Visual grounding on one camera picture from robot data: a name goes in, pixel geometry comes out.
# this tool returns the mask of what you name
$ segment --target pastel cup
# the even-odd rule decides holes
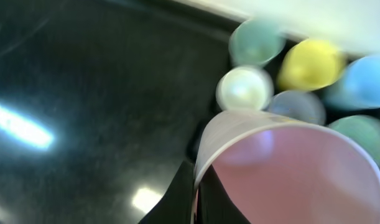
[[[268,112],[312,124],[325,124],[325,109],[313,93],[288,90],[274,96]]]
[[[325,40],[307,39],[285,56],[277,79],[281,90],[312,91],[335,83],[345,66],[343,54]]]
[[[380,55],[350,64],[343,77],[325,90],[323,100],[345,111],[380,108]]]
[[[195,187],[213,165],[250,223],[380,224],[380,170],[358,144],[263,111],[224,111],[203,133]]]
[[[229,52],[234,66],[263,66],[285,45],[277,25],[262,19],[242,23],[231,35]]]
[[[222,110],[261,110],[269,104],[273,89],[264,70],[237,67],[219,81],[216,100]]]
[[[328,127],[357,142],[380,168],[380,120],[356,115],[341,118]]]

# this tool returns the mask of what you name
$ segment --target dark tabletop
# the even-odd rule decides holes
[[[2,223],[137,223],[163,194],[227,71],[229,33],[144,2],[0,0]]]

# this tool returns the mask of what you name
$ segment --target yellow cup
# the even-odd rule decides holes
[[[281,90],[317,90],[335,83],[345,66],[345,57],[325,40],[307,39],[285,56],[278,76]]]

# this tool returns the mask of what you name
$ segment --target pink cup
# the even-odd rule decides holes
[[[213,164],[251,223],[380,224],[380,170],[328,128],[261,111],[225,111],[205,128],[195,185]]]

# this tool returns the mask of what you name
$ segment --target mint green cup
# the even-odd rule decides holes
[[[233,65],[264,66],[277,56],[285,45],[279,27],[273,22],[250,19],[231,35],[229,52]]]
[[[341,118],[328,127],[357,142],[380,168],[380,120],[355,115]]]

